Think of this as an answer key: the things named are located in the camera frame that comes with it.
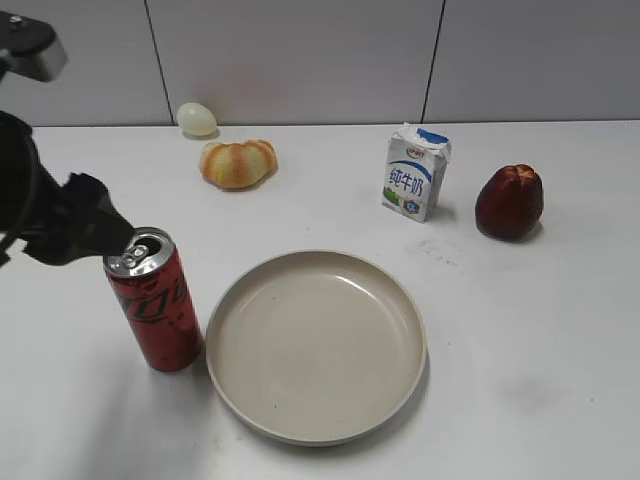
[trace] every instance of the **soda can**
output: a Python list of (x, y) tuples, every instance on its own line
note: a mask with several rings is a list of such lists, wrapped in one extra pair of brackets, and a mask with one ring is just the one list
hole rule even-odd
[(191, 364), (203, 339), (171, 237), (136, 228), (125, 252), (103, 265), (149, 366), (173, 372)]

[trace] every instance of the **egg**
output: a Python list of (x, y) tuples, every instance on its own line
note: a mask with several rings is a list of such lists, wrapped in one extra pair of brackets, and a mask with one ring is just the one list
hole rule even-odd
[(196, 137), (211, 135), (218, 128), (218, 122), (208, 108), (199, 103), (185, 103), (176, 115), (183, 132)]

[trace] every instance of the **empty plate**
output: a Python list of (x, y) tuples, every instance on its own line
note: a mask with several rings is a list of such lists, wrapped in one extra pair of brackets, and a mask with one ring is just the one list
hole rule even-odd
[(207, 328), (207, 365), (225, 402), (250, 426), (299, 445), (334, 445), (382, 425), (415, 389), (426, 356), (407, 292), (335, 252), (255, 267)]

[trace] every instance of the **red apple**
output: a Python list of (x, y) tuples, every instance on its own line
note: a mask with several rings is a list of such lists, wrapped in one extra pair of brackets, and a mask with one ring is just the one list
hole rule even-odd
[(542, 208), (542, 180), (529, 165), (507, 165), (484, 186), (476, 202), (476, 225), (485, 235), (518, 240), (536, 224)]

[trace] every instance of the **white milk carton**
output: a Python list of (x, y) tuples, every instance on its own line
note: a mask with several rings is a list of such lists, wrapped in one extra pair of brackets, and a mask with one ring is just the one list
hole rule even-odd
[(426, 222), (438, 203), (450, 157), (447, 137), (405, 123), (389, 140), (382, 204)]

